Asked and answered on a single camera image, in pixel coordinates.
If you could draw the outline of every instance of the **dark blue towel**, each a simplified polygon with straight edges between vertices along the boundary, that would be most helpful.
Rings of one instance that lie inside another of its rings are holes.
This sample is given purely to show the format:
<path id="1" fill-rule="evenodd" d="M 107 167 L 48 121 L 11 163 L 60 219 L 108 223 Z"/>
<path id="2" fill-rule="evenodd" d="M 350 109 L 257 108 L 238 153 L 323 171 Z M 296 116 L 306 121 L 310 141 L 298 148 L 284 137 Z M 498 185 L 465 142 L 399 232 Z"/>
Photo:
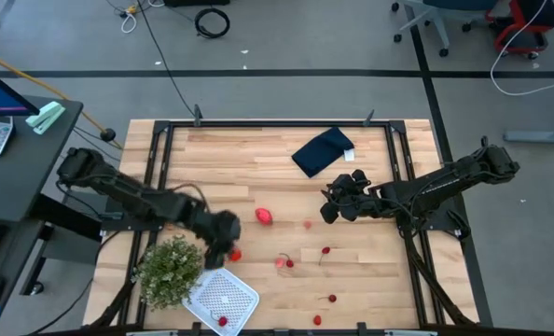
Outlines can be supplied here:
<path id="1" fill-rule="evenodd" d="M 308 177 L 313 177 L 343 155 L 344 150 L 352 148 L 352 141 L 333 127 L 300 148 L 292 159 Z"/>

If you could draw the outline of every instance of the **office chair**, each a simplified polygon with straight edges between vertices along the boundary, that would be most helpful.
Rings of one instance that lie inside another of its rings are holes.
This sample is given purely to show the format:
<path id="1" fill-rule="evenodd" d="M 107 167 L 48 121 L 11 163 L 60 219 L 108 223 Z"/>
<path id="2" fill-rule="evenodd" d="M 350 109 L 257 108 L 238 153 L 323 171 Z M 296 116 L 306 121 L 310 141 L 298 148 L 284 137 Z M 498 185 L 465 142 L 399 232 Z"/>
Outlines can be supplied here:
<path id="1" fill-rule="evenodd" d="M 400 3 L 420 13 L 416 14 L 412 21 L 399 28 L 399 32 L 401 33 L 421 21 L 425 26 L 434 22 L 438 35 L 443 41 L 443 49 L 438 52 L 438 55 L 446 57 L 449 55 L 450 42 L 443 18 L 464 21 L 462 31 L 469 32 L 472 29 L 473 21 L 485 21 L 485 12 L 491 10 L 497 0 L 398 0 L 391 5 L 391 10 L 397 12 Z M 394 42 L 401 42 L 401 34 L 394 36 Z"/>

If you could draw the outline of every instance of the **white cable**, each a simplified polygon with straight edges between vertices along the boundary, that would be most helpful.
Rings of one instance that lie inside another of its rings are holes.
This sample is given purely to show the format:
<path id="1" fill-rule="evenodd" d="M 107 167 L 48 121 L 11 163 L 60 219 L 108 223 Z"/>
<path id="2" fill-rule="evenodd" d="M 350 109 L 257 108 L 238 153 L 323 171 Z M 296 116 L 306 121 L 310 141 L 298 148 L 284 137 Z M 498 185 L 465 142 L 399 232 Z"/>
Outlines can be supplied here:
<path id="1" fill-rule="evenodd" d="M 163 7 L 165 6 L 165 3 L 161 1 L 160 5 L 153 5 L 153 2 L 151 0 L 148 0 L 148 4 L 152 7 Z"/>
<path id="2" fill-rule="evenodd" d="M 494 64 L 492 65 L 492 68 L 491 68 L 491 80 L 492 80 L 492 84 L 494 84 L 494 86 L 497 88 L 497 90 L 499 90 L 500 92 L 506 94 L 506 95 L 509 95 L 509 96 L 523 96 L 523 95 L 528 95 L 528 94 L 532 94 L 532 93 L 536 93 L 536 92 L 540 92 L 540 91 L 544 91 L 544 90 L 548 90 L 548 89 L 552 89 L 554 88 L 554 84 L 553 85 L 549 85 L 549 86 L 545 86 L 543 88 L 540 88 L 540 89 L 535 89 L 535 90 L 531 90 L 531 91 L 526 91 L 526 92 L 507 92 L 503 89 L 501 89 L 501 87 L 499 87 L 499 84 L 497 84 L 497 81 L 494 79 L 494 76 L 492 75 L 492 72 L 494 71 L 494 68 L 497 66 L 497 64 L 499 63 L 499 60 L 501 60 L 501 57 L 503 56 L 503 54 L 505 53 L 505 51 L 507 50 L 507 47 L 509 47 L 509 45 L 511 44 L 511 42 L 513 42 L 513 40 L 518 37 L 519 34 L 521 34 L 521 32 L 523 32 L 526 28 L 528 28 L 528 26 L 530 26 L 530 24 L 532 24 L 532 22 L 534 22 L 534 20 L 536 20 L 536 18 L 538 17 L 538 15 L 542 12 L 542 9 L 545 7 L 545 5 L 547 4 L 547 1 L 548 0 L 545 0 L 543 3 L 542 3 L 542 6 L 538 9 L 538 11 L 536 12 L 536 14 L 534 14 L 534 16 L 532 17 L 532 19 L 525 25 L 523 26 L 523 28 L 521 28 L 517 34 L 513 35 L 513 37 L 511 37 L 509 39 L 509 42 L 505 43 L 505 46 L 503 47 L 503 50 L 501 50 L 501 52 L 499 53 L 499 56 L 497 56 L 497 59 L 496 61 L 494 61 Z"/>
<path id="3" fill-rule="evenodd" d="M 131 33 L 134 29 L 136 29 L 136 24 L 137 24 L 138 22 L 136 21 L 136 18 L 134 18 L 134 16 L 133 16 L 132 14 L 126 13 L 126 15 L 127 15 L 126 19 L 124 19 L 124 22 L 121 23 L 121 32 L 122 32 L 122 33 L 125 33 L 125 34 L 129 34 L 129 33 Z M 126 30 L 126 29 L 125 29 L 125 27 L 126 27 L 126 22 L 128 22 L 129 19 L 134 20 L 134 25 L 132 26 L 131 29 Z"/>

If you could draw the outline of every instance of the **desk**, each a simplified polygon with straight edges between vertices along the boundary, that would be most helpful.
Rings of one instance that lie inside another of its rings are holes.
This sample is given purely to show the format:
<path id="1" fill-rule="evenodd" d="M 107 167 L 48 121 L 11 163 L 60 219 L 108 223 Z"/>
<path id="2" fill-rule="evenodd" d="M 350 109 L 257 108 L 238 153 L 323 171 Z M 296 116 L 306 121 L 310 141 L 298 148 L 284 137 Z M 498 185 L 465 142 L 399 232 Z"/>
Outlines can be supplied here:
<path id="1" fill-rule="evenodd" d="M 438 169 L 429 121 L 404 121 L 416 175 Z M 362 125 L 361 120 L 354 122 Z M 154 128 L 154 120 L 131 122 L 119 168 L 123 173 L 145 179 Z M 243 257 L 227 263 L 226 268 L 260 295 L 245 329 L 355 329 L 362 321 L 369 329 L 418 327 L 408 260 L 395 221 L 358 218 L 350 223 L 338 219 L 327 225 L 321 219 L 324 197 L 319 190 L 337 175 L 363 169 L 373 184 L 394 179 L 384 128 L 340 128 L 355 145 L 355 161 L 339 159 L 312 179 L 290 156 L 325 127 L 229 127 L 229 121 L 203 119 L 200 128 L 176 128 L 167 141 L 171 147 L 165 146 L 165 133 L 159 136 L 151 185 L 156 187 L 159 180 L 166 188 L 196 183 L 213 211 L 230 209 L 242 221 L 242 238 L 237 245 Z M 403 162 L 399 137 L 393 141 L 397 159 Z M 257 207 L 271 210 L 271 227 L 256 222 Z M 304 220 L 312 221 L 309 230 L 304 228 Z M 192 239 L 189 232 L 166 225 L 158 242 L 176 234 Z M 440 284 L 468 317 L 478 320 L 460 243 L 443 232 L 428 235 Z M 131 232 L 119 234 L 101 252 L 85 324 L 103 312 L 123 284 L 132 236 Z M 318 266 L 324 246 L 330 246 L 331 252 Z M 273 261 L 279 253 L 288 254 L 295 267 L 276 269 Z M 422 284 L 428 320 L 434 322 L 427 288 Z M 128 323 L 136 321 L 138 292 L 136 286 Z M 337 302 L 318 300 L 329 294 L 336 294 Z M 320 327 L 312 323 L 315 315 L 323 318 Z M 147 310 L 144 328 L 190 329 L 195 321 L 197 318 L 183 307 Z"/>
<path id="2" fill-rule="evenodd" d="M 51 102 L 50 98 L 25 98 L 37 107 Z M 18 282 L 36 240 L 50 230 L 46 229 L 48 227 L 44 220 L 100 240 L 97 221 L 71 211 L 41 194 L 41 189 L 82 110 L 79 102 L 57 102 L 66 110 L 43 135 L 34 133 L 24 122 L 25 118 L 14 118 L 16 133 L 0 157 L 0 225 L 5 227 L 0 242 L 0 275 L 6 278 L 4 294 L 0 300 L 0 313 Z M 74 225 L 78 221 L 79 229 Z"/>

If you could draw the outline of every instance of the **red chair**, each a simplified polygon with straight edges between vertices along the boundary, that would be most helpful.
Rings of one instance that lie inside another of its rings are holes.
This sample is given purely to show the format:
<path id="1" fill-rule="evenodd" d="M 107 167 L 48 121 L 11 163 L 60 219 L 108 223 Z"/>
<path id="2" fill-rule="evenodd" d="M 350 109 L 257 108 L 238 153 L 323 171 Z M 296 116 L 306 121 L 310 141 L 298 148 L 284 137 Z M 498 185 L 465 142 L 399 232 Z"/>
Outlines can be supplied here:
<path id="1" fill-rule="evenodd" d="M 490 27 L 497 34 L 494 40 L 494 47 L 501 52 L 506 43 L 530 20 L 544 4 L 545 0 L 511 0 L 511 16 L 506 18 L 492 18 L 490 11 L 486 18 L 491 22 Z M 554 28 L 554 3 L 547 0 L 545 7 L 534 21 L 523 32 L 516 37 L 507 47 L 502 56 L 509 53 L 525 54 L 529 59 L 538 57 L 538 52 L 548 46 L 545 33 Z"/>

